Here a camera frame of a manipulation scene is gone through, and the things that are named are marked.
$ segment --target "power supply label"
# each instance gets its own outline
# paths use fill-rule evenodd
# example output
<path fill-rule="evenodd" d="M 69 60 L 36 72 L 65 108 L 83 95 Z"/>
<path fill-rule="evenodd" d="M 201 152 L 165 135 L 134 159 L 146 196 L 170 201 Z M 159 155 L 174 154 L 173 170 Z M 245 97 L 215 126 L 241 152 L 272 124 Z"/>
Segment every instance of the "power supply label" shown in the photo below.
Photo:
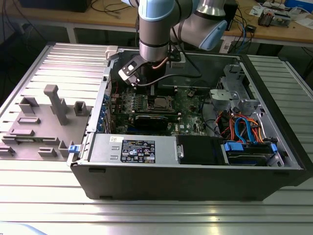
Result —
<path fill-rule="evenodd" d="M 121 162 L 156 163 L 155 141 L 123 140 Z"/>

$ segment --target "blue latch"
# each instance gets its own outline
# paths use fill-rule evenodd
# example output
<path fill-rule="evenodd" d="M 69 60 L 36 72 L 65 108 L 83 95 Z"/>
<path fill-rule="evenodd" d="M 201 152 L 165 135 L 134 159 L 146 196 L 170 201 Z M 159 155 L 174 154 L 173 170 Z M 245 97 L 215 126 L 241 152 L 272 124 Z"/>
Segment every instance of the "blue latch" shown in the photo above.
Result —
<path fill-rule="evenodd" d="M 230 151 L 230 150 L 233 150 L 233 151 L 243 151 L 244 150 L 244 147 L 241 143 L 237 143 L 237 142 L 227 142 L 224 144 L 224 148 L 225 148 L 225 151 Z"/>
<path fill-rule="evenodd" d="M 271 146 L 273 152 L 277 153 L 277 151 L 278 151 L 277 146 L 274 143 L 272 143 L 270 146 Z"/>
<path fill-rule="evenodd" d="M 69 153 L 79 153 L 79 151 L 80 151 L 80 144 L 71 145 L 70 147 L 68 147 Z"/>

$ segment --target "cable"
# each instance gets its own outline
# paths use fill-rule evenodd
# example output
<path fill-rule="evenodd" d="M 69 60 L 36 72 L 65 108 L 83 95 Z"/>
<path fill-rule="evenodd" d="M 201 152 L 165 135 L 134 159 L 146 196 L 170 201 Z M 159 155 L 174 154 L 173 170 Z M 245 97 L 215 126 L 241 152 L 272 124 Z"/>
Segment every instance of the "cable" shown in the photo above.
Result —
<path fill-rule="evenodd" d="M 234 140 L 234 129 L 233 129 L 233 123 L 232 123 L 232 118 L 229 118 L 229 129 L 230 129 L 230 140 L 233 141 Z"/>
<path fill-rule="evenodd" d="M 44 38 L 44 36 L 37 30 L 37 28 L 28 20 L 28 18 L 20 11 L 20 9 L 18 8 L 18 6 L 15 3 L 15 0 L 12 0 L 13 4 L 15 5 L 15 8 L 17 9 L 17 11 L 20 13 L 21 16 L 23 16 L 23 18 L 31 25 L 34 27 L 34 30 L 39 34 L 39 36 L 47 42 L 47 40 Z"/>
<path fill-rule="evenodd" d="M 178 40 L 178 37 L 177 37 L 177 34 L 176 34 L 175 30 L 174 30 L 174 28 L 172 28 L 172 31 L 173 31 L 173 34 L 174 34 L 176 40 L 179 41 L 179 40 Z M 174 74 L 168 74 L 168 75 L 165 75 L 165 76 L 163 76 L 163 77 L 160 77 L 160 78 L 154 80 L 153 82 L 146 83 L 146 84 L 137 84 L 137 86 L 139 86 L 139 87 L 150 86 L 150 85 L 155 84 L 156 82 L 159 82 L 159 81 L 161 81 L 161 80 L 163 80 L 163 79 L 165 79 L 165 78 L 174 77 L 174 76 L 178 76 L 178 77 L 188 77 L 188 78 L 200 78 L 200 77 L 202 77 L 202 73 L 201 73 L 200 69 L 198 68 L 198 66 L 195 65 L 195 63 L 189 58 L 189 56 L 186 54 L 186 52 L 185 52 L 185 50 L 182 48 L 182 46 L 181 46 L 180 44 L 178 44 L 178 46 L 179 46 L 181 52 L 182 52 L 182 53 L 184 54 L 184 56 L 186 57 L 186 59 L 187 59 L 187 60 L 192 64 L 192 66 L 198 71 L 199 75 L 175 74 L 175 73 L 174 73 Z"/>
<path fill-rule="evenodd" d="M 137 36 L 138 36 L 138 30 L 136 30 L 136 35 L 135 35 L 135 47 L 137 47 Z"/>
<path fill-rule="evenodd" d="M 237 51 L 236 54 L 239 54 L 239 52 L 243 49 L 243 45 L 244 45 L 244 42 L 245 42 L 245 39 L 246 39 L 246 30 L 245 30 L 245 27 L 242 23 L 240 22 L 237 22 L 238 24 L 241 25 L 241 27 L 243 28 L 243 34 L 244 34 L 244 38 L 243 38 L 243 42 L 241 43 L 240 47 L 239 47 L 239 50 Z"/>
<path fill-rule="evenodd" d="M 196 80 L 196 81 L 193 81 L 193 82 L 190 84 L 190 87 L 189 87 L 189 88 L 192 88 L 192 86 L 193 86 L 194 84 L 196 84 L 197 82 L 203 82 L 203 83 L 205 83 L 208 87 L 210 87 L 210 85 L 209 85 L 209 83 L 208 83 L 207 81 L 205 81 L 205 80 Z"/>
<path fill-rule="evenodd" d="M 29 35 L 30 35 L 30 32 L 34 29 L 34 27 L 32 27 L 32 29 L 30 30 L 29 34 L 28 34 L 28 37 L 26 39 L 26 43 L 23 41 L 23 38 L 22 38 L 22 34 L 20 34 L 16 29 L 15 27 L 13 26 L 12 22 L 10 21 L 10 18 L 6 12 L 6 0 L 3 1 L 4 3 L 4 16 L 7 18 L 7 21 L 9 23 L 9 26 L 11 26 L 11 30 L 14 31 L 15 33 L 19 34 L 20 35 L 20 39 L 21 39 L 21 42 L 26 46 L 26 49 L 28 50 L 29 53 L 31 53 L 32 55 L 34 56 L 38 56 L 37 54 L 35 53 L 32 53 L 29 49 L 29 47 L 33 48 L 34 50 L 36 50 L 37 52 L 40 52 L 37 48 L 33 47 L 32 45 L 28 44 L 28 38 L 29 38 Z"/>
<path fill-rule="evenodd" d="M 260 141 L 261 141 L 262 143 L 264 143 L 264 141 L 263 141 L 263 139 L 262 139 L 261 128 L 260 128 L 260 127 L 259 127 L 259 137 L 260 137 Z"/>
<path fill-rule="evenodd" d="M 221 135 L 223 135 L 227 130 L 229 130 L 229 127 L 227 127 L 227 128 L 221 133 Z"/>
<path fill-rule="evenodd" d="M 251 133 L 250 124 L 249 124 L 248 120 L 247 120 L 246 118 L 244 118 L 244 117 L 238 118 L 238 119 L 236 120 L 236 122 L 235 122 L 235 133 L 236 133 L 236 136 L 237 136 L 239 139 L 241 139 L 241 140 L 243 141 L 243 143 L 246 143 L 246 140 L 245 140 L 244 138 L 242 138 L 242 137 L 239 135 L 238 124 L 239 124 L 239 121 L 240 121 L 240 120 L 244 120 L 245 123 L 246 123 L 246 130 L 247 130 L 247 133 L 248 133 L 248 137 L 249 137 L 250 142 L 252 142 L 252 143 L 255 142 L 255 139 L 254 139 L 254 137 L 253 137 L 253 135 L 252 135 L 252 133 Z"/>
<path fill-rule="evenodd" d="M 94 8 L 94 4 L 96 3 L 96 2 L 98 2 L 99 0 L 95 0 L 90 6 L 91 6 L 91 8 L 93 9 L 93 10 L 95 10 L 95 11 L 99 11 L 99 12 L 116 12 L 116 11 L 120 11 L 120 10 L 124 10 L 124 9 L 126 9 L 126 8 L 129 8 L 130 6 L 126 6 L 126 7 L 123 7 L 123 8 L 120 8 L 120 9 L 116 9 L 116 10 L 99 10 L 99 9 L 96 9 L 96 8 Z"/>
<path fill-rule="evenodd" d="M 308 50 L 309 52 L 313 53 L 310 49 L 307 49 L 306 47 L 303 47 L 305 50 Z"/>
<path fill-rule="evenodd" d="M 208 98 L 209 96 L 207 95 L 204 100 L 203 100 L 203 103 L 201 105 L 201 110 L 200 110 L 200 114 L 201 114 L 201 118 L 202 118 L 202 122 L 205 124 L 205 126 L 207 128 L 209 128 L 211 131 L 213 131 L 213 133 L 217 136 L 220 136 L 223 138 L 223 136 L 220 135 L 220 133 L 218 133 L 217 131 L 215 131 L 212 127 L 210 127 L 205 121 L 204 121 L 204 117 L 203 117 L 203 107 L 204 107 L 204 104 L 205 104 L 205 100 Z"/>
<path fill-rule="evenodd" d="M 113 97 L 115 97 L 115 95 L 117 94 L 117 90 L 118 90 L 118 82 L 116 82 L 116 90 L 115 90 Z"/>
<path fill-rule="evenodd" d="M 239 16 L 239 15 L 235 15 L 235 16 L 241 18 L 241 20 L 242 20 L 242 25 L 243 25 L 243 27 L 245 27 L 245 24 L 247 25 L 247 22 L 246 22 L 245 18 L 243 18 L 243 14 L 242 14 L 242 12 L 241 12 L 241 10 L 240 10 L 239 8 L 238 8 L 238 11 L 239 11 L 239 13 L 240 13 L 240 16 Z M 239 40 L 241 39 L 243 33 L 244 33 L 244 31 L 242 30 L 242 33 L 241 33 L 240 37 L 238 38 L 236 44 L 230 49 L 229 53 L 230 53 L 233 49 L 235 49 L 235 50 L 237 49 L 237 44 L 238 44 Z"/>
<path fill-rule="evenodd" d="M 1 19 L 2 19 L 2 31 L 3 31 L 3 42 L 5 42 L 4 9 L 5 9 L 5 0 L 4 0 L 3 3 L 2 3 L 2 15 L 1 15 Z"/>
<path fill-rule="evenodd" d="M 168 57 L 165 57 L 165 59 L 157 66 L 152 66 L 152 69 L 154 70 L 158 70 L 159 68 L 161 68 L 166 62 L 168 61 Z"/>
<path fill-rule="evenodd" d="M 310 55 L 306 50 L 308 50 L 309 52 L 313 53 L 313 51 L 310 51 L 309 49 L 302 47 L 303 51 L 311 58 L 313 58 L 313 55 Z"/>

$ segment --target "robotic arm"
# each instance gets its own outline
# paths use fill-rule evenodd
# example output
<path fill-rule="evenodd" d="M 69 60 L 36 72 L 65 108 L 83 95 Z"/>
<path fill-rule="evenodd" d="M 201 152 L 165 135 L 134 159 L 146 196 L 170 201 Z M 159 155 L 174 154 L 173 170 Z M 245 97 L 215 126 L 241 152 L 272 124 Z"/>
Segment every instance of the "robotic arm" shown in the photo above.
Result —
<path fill-rule="evenodd" d="M 147 78 L 147 83 L 153 83 L 165 74 L 170 40 L 211 50 L 227 26 L 223 20 L 225 0 L 122 1 L 138 7 L 139 13 L 140 55 L 119 71 L 121 78 L 133 87 L 143 86 L 141 75 Z"/>

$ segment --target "motherboard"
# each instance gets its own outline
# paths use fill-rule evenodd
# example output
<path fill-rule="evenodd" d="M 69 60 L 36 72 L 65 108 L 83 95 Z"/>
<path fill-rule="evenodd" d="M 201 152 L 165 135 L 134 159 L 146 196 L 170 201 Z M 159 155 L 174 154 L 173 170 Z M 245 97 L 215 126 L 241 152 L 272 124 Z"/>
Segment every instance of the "motherboard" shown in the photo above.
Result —
<path fill-rule="evenodd" d="M 133 135 L 207 135 L 201 118 L 203 95 L 190 89 L 177 89 L 173 95 L 158 95 L 154 100 L 127 88 L 112 96 L 115 134 Z"/>

